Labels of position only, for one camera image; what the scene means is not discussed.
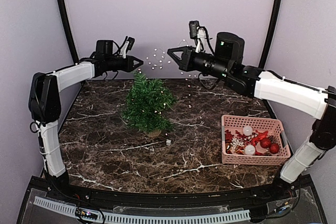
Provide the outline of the small green christmas tree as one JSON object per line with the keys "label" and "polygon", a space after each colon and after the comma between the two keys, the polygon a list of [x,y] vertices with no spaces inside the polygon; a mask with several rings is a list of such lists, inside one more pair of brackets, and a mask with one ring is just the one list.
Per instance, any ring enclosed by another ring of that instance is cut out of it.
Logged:
{"label": "small green christmas tree", "polygon": [[129,127],[145,134],[170,131],[173,125],[164,112],[175,103],[175,96],[161,79],[149,79],[137,71],[125,99],[122,118]]}

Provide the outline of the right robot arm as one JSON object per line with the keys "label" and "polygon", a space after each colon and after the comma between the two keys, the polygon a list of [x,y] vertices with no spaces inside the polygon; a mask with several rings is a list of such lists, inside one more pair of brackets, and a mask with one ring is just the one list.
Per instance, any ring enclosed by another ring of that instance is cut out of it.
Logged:
{"label": "right robot arm", "polygon": [[199,71],[223,80],[240,95],[277,102],[315,118],[312,134],[285,162],[280,179],[268,187],[269,197],[278,200],[287,193],[288,184],[335,147],[335,88],[315,88],[271,70],[245,66],[242,64],[244,45],[244,40],[237,35],[220,32],[211,54],[202,51],[201,45],[170,48],[167,54],[182,71]]}

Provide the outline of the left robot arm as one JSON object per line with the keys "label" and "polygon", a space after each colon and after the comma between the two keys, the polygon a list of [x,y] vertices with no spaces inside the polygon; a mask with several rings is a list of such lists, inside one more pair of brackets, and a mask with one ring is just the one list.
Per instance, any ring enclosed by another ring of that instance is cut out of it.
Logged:
{"label": "left robot arm", "polygon": [[68,67],[33,75],[28,101],[33,124],[36,126],[33,133],[38,135],[46,177],[54,183],[53,191],[63,201],[74,197],[74,189],[68,185],[69,176],[62,160],[58,138],[60,93],[70,86],[110,71],[132,72],[142,66],[142,60],[127,54],[134,42],[134,38],[126,37],[123,44],[113,51],[115,41],[98,40],[90,57],[81,58],[78,63]]}

